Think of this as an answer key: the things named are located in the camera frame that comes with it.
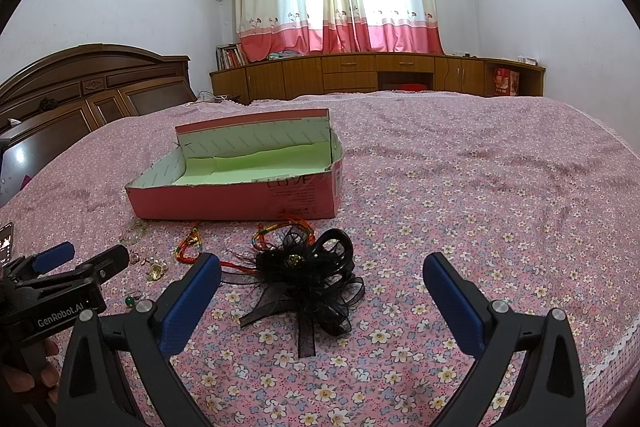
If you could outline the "pink cardboard box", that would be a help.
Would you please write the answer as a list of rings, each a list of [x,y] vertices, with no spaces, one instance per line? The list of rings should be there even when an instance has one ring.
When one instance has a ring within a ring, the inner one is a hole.
[[[325,108],[218,118],[175,129],[177,146],[126,186],[160,221],[336,216],[343,147]]]

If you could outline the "long wooden cabinet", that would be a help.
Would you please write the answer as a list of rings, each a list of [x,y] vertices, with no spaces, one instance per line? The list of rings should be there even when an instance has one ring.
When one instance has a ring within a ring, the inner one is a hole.
[[[408,82],[425,83],[429,91],[493,96],[497,67],[520,73],[519,95],[544,94],[546,70],[541,66],[502,58],[417,53],[282,58],[212,72],[210,81],[216,95],[245,105],[257,100],[293,100],[302,95],[392,91]]]

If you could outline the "row of books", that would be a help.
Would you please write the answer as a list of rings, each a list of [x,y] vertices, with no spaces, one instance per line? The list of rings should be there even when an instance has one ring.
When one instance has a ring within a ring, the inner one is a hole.
[[[226,70],[247,65],[247,59],[241,46],[237,43],[218,46],[216,49],[217,67]]]

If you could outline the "black feather hair accessory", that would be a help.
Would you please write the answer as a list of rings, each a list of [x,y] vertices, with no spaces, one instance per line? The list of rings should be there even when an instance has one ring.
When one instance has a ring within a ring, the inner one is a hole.
[[[316,354],[316,330],[341,337],[352,330],[349,313],[364,297],[363,278],[355,273],[354,246],[340,229],[317,234],[302,219],[262,225],[250,240],[253,254],[244,265],[224,262],[221,280],[262,290],[243,327],[267,317],[293,314],[301,359]]]

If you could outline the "pink floral bedspread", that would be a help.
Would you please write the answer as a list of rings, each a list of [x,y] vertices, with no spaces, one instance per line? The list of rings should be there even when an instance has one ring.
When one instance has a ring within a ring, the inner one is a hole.
[[[587,421],[613,414],[639,368],[639,156],[548,98],[442,93],[305,96],[344,147],[332,220],[366,284],[342,338],[297,354],[292,317],[241,329],[257,288],[218,289],[174,360],[216,426],[425,426],[471,361],[422,282],[444,254],[518,312],[563,309]]]

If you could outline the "red gift box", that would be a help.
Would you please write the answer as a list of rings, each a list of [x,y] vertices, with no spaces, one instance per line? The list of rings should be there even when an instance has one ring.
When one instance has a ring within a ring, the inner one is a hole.
[[[495,96],[518,96],[520,73],[513,69],[497,67],[494,72]]]

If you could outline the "dark wooden headboard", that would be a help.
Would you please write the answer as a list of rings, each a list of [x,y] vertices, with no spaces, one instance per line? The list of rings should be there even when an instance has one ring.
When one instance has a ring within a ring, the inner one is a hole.
[[[50,54],[1,85],[1,202],[84,136],[192,102],[190,58],[91,43]]]

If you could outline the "red cushion in cabinet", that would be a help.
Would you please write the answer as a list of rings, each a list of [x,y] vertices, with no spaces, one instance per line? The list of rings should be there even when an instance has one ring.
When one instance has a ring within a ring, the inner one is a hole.
[[[420,82],[401,83],[398,86],[398,89],[401,91],[408,91],[408,92],[424,92],[424,91],[430,90],[427,84],[420,83]]]

